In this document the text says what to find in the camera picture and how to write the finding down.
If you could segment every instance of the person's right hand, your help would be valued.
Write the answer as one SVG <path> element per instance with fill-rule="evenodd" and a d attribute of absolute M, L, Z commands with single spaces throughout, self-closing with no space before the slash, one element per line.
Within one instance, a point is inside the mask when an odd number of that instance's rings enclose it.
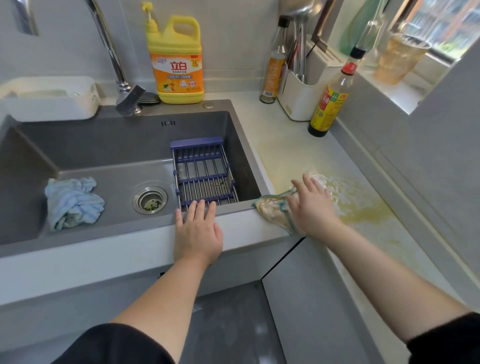
<path fill-rule="evenodd" d="M 292 180 L 298 196 L 287 197 L 288 205 L 298 228 L 307 235 L 325 242 L 335 229 L 343 223 L 338 218 L 330 191 L 324 189 L 317 180 L 303 174 L 303 182 Z"/>
<path fill-rule="evenodd" d="M 175 246 L 173 260 L 193 258 L 199 260 L 206 269 L 213 264 L 223 248 L 223 233 L 215 222 L 216 204 L 211 202 L 205 215 L 205 201 L 190 204 L 185 222 L 180 212 L 176 212 Z"/>

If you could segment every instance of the sink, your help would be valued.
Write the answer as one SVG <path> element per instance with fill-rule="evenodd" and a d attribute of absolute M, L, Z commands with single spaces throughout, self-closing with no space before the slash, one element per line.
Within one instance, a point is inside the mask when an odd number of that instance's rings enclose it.
<path fill-rule="evenodd" d="M 18 123 L 8 117 L 0 130 L 0 256 L 174 223 L 179 200 L 170 142 L 176 140 L 222 137 L 238 202 L 221 200 L 217 214 L 252 208 L 268 193 L 266 184 L 231 102 L 209 103 L 212 109 L 150 106 L 132 117 L 107 106 L 81 121 Z M 177 169 L 180 174 L 184 167 Z M 93 192 L 105 200 L 104 212 L 93 225 L 50 231 L 48 179 L 81 177 L 95 178 Z"/>

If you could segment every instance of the person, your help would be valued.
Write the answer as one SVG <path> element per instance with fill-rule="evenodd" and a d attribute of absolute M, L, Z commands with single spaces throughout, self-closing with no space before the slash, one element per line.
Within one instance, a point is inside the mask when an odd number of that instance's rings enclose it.
<path fill-rule="evenodd" d="M 407 344 L 409 362 L 480 363 L 480 315 L 401 265 L 336 215 L 329 191 L 303 175 L 292 181 L 295 223 L 341 260 L 391 330 Z M 202 276 L 222 251 L 215 203 L 176 212 L 175 264 L 110 323 L 93 327 L 54 364 L 157 363 L 180 360 Z"/>

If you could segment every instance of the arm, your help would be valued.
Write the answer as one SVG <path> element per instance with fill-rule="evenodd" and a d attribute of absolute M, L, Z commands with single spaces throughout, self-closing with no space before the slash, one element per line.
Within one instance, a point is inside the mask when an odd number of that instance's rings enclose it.
<path fill-rule="evenodd" d="M 176 213 L 175 264 L 152 287 L 112 320 L 130 325 L 160 343 L 178 363 L 187 337 L 193 303 L 207 267 L 223 247 L 215 220 L 215 202 L 205 215 L 205 201 L 194 201 L 185 223 Z"/>
<path fill-rule="evenodd" d="M 292 181 L 288 204 L 296 224 L 322 241 L 343 263 L 390 329 L 404 342 L 470 310 L 398 263 L 335 213 L 328 190 L 303 175 Z"/>

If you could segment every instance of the purple dish rack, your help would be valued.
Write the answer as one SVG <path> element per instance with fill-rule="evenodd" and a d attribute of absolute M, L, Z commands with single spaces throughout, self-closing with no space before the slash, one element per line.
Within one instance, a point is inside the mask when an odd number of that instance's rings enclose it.
<path fill-rule="evenodd" d="M 170 150 L 181 211 L 194 200 L 203 199 L 208 205 L 239 201 L 221 136 L 176 140 L 170 143 Z"/>

